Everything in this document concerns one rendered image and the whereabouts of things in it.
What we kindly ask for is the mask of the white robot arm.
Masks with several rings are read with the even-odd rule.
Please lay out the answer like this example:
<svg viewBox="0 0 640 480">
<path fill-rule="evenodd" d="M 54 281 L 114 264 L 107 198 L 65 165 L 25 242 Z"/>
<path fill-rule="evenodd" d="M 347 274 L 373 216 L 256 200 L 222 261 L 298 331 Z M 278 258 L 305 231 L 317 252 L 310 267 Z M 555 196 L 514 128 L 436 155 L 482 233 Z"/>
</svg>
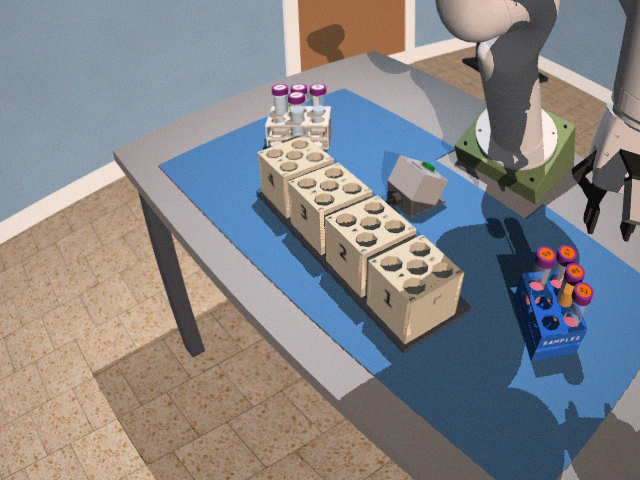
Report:
<svg viewBox="0 0 640 480">
<path fill-rule="evenodd" d="M 476 137 L 483 153 L 513 170 L 547 162 L 558 138 L 553 120 L 541 109 L 537 57 L 555 24 L 560 0 L 435 1 L 453 36 L 481 42 L 477 60 L 487 109 L 477 121 Z M 627 18 L 611 99 L 640 123 L 640 0 L 619 2 Z M 619 153 L 629 174 L 624 179 L 622 222 L 640 226 L 640 155 L 623 149 Z"/>
</svg>

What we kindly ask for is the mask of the blue tube rack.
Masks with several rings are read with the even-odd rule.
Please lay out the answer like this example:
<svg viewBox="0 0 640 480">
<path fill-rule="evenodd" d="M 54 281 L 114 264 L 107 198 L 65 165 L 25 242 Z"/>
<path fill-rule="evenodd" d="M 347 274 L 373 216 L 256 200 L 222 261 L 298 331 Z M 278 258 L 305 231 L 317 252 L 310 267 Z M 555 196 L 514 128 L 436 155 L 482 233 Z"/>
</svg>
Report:
<svg viewBox="0 0 640 480">
<path fill-rule="evenodd" d="M 578 326 L 570 327 L 565 324 L 563 317 L 567 307 L 557 302 L 560 288 L 551 285 L 552 272 L 550 271 L 545 288 L 538 291 L 530 287 L 531 273 L 521 273 L 513 299 L 530 361 L 575 354 L 588 330 L 584 317 Z M 526 292 L 530 301 L 528 305 L 525 299 Z M 541 297 L 539 303 L 535 302 L 537 297 Z M 548 302 L 547 298 L 551 302 Z M 554 318 L 558 322 L 554 321 Z"/>
</svg>

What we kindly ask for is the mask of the purple-capped centrifuge tube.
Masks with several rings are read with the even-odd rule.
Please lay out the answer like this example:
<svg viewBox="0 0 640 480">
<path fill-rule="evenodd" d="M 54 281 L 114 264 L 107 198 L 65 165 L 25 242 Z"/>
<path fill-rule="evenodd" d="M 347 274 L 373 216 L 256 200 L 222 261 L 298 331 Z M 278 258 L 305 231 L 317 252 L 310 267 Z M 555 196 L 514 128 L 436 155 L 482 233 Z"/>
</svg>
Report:
<svg viewBox="0 0 640 480">
<path fill-rule="evenodd" d="M 307 86 L 304 84 L 295 84 L 291 86 L 291 92 L 303 92 L 305 94 L 305 102 L 304 102 L 304 109 L 305 109 L 305 113 L 307 112 L 307 105 L 306 105 L 306 94 L 307 94 Z"/>
</svg>

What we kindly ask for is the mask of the blue bench mat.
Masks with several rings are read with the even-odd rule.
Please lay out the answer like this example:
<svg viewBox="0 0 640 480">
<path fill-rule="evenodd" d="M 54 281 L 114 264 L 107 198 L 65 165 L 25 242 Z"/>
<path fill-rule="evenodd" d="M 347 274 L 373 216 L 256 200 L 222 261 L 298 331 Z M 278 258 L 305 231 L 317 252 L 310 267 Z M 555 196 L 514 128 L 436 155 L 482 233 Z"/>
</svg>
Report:
<svg viewBox="0 0 640 480">
<path fill-rule="evenodd" d="M 543 205 L 522 216 L 437 159 L 455 147 L 347 90 L 326 94 L 325 151 L 387 198 L 399 158 L 432 164 L 446 202 L 409 217 L 464 272 L 471 312 L 405 352 L 257 196 L 268 117 L 160 165 L 195 206 L 300 310 L 495 480 L 556 480 L 640 369 L 640 273 Z M 415 237 L 415 238 L 416 238 Z M 514 296 L 537 249 L 575 249 L 593 289 L 575 354 L 530 361 Z"/>
</svg>

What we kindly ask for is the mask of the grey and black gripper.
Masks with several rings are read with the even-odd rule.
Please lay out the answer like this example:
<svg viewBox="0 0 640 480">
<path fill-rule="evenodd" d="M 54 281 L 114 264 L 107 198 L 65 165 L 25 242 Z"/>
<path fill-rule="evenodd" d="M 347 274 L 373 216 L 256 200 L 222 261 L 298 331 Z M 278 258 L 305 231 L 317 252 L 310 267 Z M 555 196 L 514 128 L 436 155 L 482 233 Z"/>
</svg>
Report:
<svg viewBox="0 0 640 480">
<path fill-rule="evenodd" d="M 573 178 L 588 199 L 583 217 L 588 234 L 594 232 L 600 214 L 599 204 L 607 191 L 624 194 L 624 178 L 629 175 L 620 149 L 640 155 L 640 123 L 626 116 L 615 104 L 608 103 L 588 157 L 572 168 Z M 592 170 L 590 183 L 585 176 Z"/>
</svg>

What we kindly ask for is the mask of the white tube rack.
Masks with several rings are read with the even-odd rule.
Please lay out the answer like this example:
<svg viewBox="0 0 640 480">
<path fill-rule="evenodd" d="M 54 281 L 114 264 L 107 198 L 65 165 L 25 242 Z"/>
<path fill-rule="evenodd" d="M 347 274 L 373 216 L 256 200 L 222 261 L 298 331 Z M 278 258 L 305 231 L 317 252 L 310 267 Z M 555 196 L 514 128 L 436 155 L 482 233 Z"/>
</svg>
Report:
<svg viewBox="0 0 640 480">
<path fill-rule="evenodd" d="M 314 114 L 312 113 L 311 106 L 307 106 L 307 112 L 305 113 L 305 121 L 302 123 L 292 123 L 290 121 L 290 111 L 288 111 L 288 113 L 285 113 L 285 114 L 276 114 L 274 111 L 274 107 L 272 107 L 265 125 L 267 149 L 275 145 L 293 140 L 295 138 L 306 136 L 309 140 L 311 140 L 314 144 L 319 146 L 321 149 L 329 150 L 330 115 L 331 115 L 330 106 L 326 106 L 326 113 L 323 113 L 323 114 Z M 285 122 L 275 123 L 276 118 L 283 118 L 285 119 Z M 312 119 L 314 118 L 322 118 L 324 119 L 324 122 L 312 123 Z M 305 135 L 291 135 L 290 127 L 305 127 L 306 129 Z M 277 131 L 277 132 L 274 132 L 274 131 Z M 280 131 L 285 131 L 285 132 L 281 133 Z M 322 131 L 322 132 L 318 133 L 317 131 Z M 324 135 L 324 136 L 320 136 L 320 135 Z M 269 140 L 279 140 L 279 141 L 269 141 Z"/>
</svg>

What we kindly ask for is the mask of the orange tube with purple cap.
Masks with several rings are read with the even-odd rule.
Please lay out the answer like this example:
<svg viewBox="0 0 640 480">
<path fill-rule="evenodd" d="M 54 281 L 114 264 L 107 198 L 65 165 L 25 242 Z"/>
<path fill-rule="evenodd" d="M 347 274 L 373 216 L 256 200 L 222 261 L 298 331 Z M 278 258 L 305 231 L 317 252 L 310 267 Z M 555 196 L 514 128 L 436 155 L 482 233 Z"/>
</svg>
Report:
<svg viewBox="0 0 640 480">
<path fill-rule="evenodd" d="M 570 263 L 567 265 L 564 272 L 564 279 L 556 298 L 558 304 L 563 307 L 569 306 L 573 289 L 577 283 L 583 281 L 584 276 L 585 271 L 579 264 Z"/>
</svg>

